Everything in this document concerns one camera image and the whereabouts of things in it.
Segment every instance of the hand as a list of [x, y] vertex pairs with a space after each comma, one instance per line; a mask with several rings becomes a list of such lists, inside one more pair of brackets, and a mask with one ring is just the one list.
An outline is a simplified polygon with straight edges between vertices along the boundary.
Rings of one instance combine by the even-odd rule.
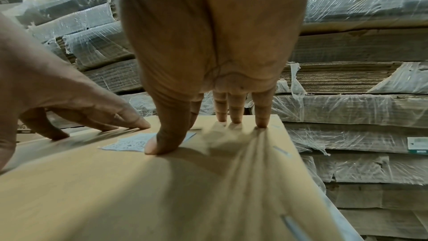
[[176, 149], [213, 90], [216, 116], [240, 123], [252, 93], [268, 125], [276, 81], [297, 41], [306, 0], [118, 0], [123, 29], [161, 128], [147, 154]]
[[1, 13], [0, 86], [0, 170], [15, 151], [18, 119], [50, 139], [69, 136], [49, 122], [46, 109], [101, 131], [150, 127], [130, 104], [45, 50]]

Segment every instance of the stack of cardboard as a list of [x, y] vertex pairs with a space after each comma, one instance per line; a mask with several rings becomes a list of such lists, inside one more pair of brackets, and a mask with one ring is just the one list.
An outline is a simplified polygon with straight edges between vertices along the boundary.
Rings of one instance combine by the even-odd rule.
[[428, 239], [427, 19], [428, 0], [309, 0], [273, 99], [368, 241]]
[[[122, 95], [141, 115], [156, 115], [153, 101], [143, 92], [115, 0], [25, 0], [5, 14], [99, 86]], [[213, 113], [212, 95], [207, 94], [200, 114]], [[77, 125], [54, 114], [49, 118], [61, 128]]]

